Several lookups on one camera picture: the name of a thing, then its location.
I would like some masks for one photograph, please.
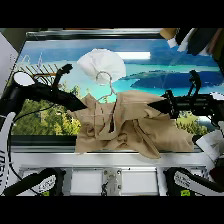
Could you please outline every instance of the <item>metal hook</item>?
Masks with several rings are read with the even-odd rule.
[[[100,71],[100,72],[98,72],[97,75],[96,75],[96,80],[98,79],[98,76],[99,76],[100,73],[106,73],[107,75],[109,75],[109,77],[110,77],[110,90],[111,90],[111,93],[110,93],[109,95],[105,95],[105,96],[100,97],[100,98],[98,99],[98,101],[100,101],[100,100],[103,99],[104,97],[111,96],[112,94],[117,95],[116,92],[114,91],[113,87],[112,87],[112,77],[111,77],[111,75],[110,75],[108,72]]]

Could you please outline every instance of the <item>pile of clothes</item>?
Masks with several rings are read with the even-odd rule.
[[[168,40],[171,48],[179,45],[178,51],[187,50],[188,54],[194,56],[212,55],[221,71],[224,71],[223,28],[163,28],[160,35]]]
[[[160,158],[160,150],[192,152],[193,135],[178,129],[169,114],[147,105],[163,99],[137,90],[117,93],[115,103],[99,103],[86,95],[81,100],[86,109],[68,111],[81,123],[75,151],[131,149],[153,159]]]

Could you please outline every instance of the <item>sky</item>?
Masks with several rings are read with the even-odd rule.
[[[170,48],[165,39],[91,39],[91,40],[48,40],[27,41],[21,56],[28,54],[30,63],[37,64],[42,52],[42,60],[77,61],[84,54],[94,48],[105,48],[116,52],[150,52],[148,60],[124,60],[125,64],[150,65],[198,65],[217,67],[210,56],[193,56],[185,52],[178,52],[177,48]]]

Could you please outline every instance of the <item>beige shirt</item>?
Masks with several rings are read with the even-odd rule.
[[[90,94],[82,99],[88,107],[68,111],[81,123],[76,152],[132,149],[143,156],[160,158],[159,150],[192,152],[192,134],[176,127],[168,114],[147,104],[163,97],[130,90],[117,94],[115,103],[101,104]]]

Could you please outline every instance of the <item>black cable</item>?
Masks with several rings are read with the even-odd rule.
[[[45,111],[45,110],[49,110],[50,108],[52,108],[55,104],[52,104],[50,107],[47,107],[45,109],[42,109],[42,110],[36,110],[36,111],[33,111],[33,112],[30,112],[30,113],[27,113],[27,114],[24,114],[24,115],[21,115],[20,117],[16,118],[13,122],[15,123],[16,121],[18,121],[19,119],[25,117],[25,116],[28,116],[30,114],[34,114],[34,113],[37,113],[37,112],[41,112],[41,111]],[[10,130],[9,130],[9,134],[8,134],[8,141],[7,141],[7,148],[8,148],[8,158],[9,158],[9,167],[10,169],[12,170],[12,172],[14,173],[14,175],[19,179],[19,180],[22,180],[22,178],[19,176],[18,173],[16,173],[16,171],[14,170],[14,167],[12,165],[12,160],[11,160],[11,136],[12,136],[12,127],[13,127],[13,123],[11,124],[11,127],[10,127]],[[32,188],[30,188],[30,190],[35,193],[36,195],[39,195],[39,196],[42,196],[42,194],[36,192],[35,190],[33,190]]]

